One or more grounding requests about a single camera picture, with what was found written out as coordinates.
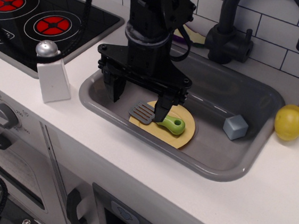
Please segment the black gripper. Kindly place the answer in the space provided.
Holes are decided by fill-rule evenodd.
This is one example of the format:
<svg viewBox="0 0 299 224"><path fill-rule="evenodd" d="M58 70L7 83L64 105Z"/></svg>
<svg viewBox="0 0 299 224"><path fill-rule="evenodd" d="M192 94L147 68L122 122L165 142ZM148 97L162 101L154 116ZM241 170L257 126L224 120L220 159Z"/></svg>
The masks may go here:
<svg viewBox="0 0 299 224"><path fill-rule="evenodd" d="M98 67L109 99L116 102L127 81L158 94L154 122L162 122L172 106L185 100L192 81L175 67L170 55L172 41L153 47L129 42L127 46L100 44Z"/></svg>

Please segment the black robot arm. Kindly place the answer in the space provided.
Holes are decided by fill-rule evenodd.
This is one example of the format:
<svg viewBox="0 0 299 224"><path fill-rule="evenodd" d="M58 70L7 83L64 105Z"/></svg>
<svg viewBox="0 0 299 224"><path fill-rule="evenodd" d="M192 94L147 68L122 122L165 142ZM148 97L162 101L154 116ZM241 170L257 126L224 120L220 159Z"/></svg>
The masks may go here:
<svg viewBox="0 0 299 224"><path fill-rule="evenodd" d="M101 44L98 61L110 100L116 102L126 82L158 94L154 122L162 122L172 106L182 105L192 81L174 65L184 60L170 55L175 30L193 20L196 9L190 0L130 0L125 35L128 45Z"/></svg>

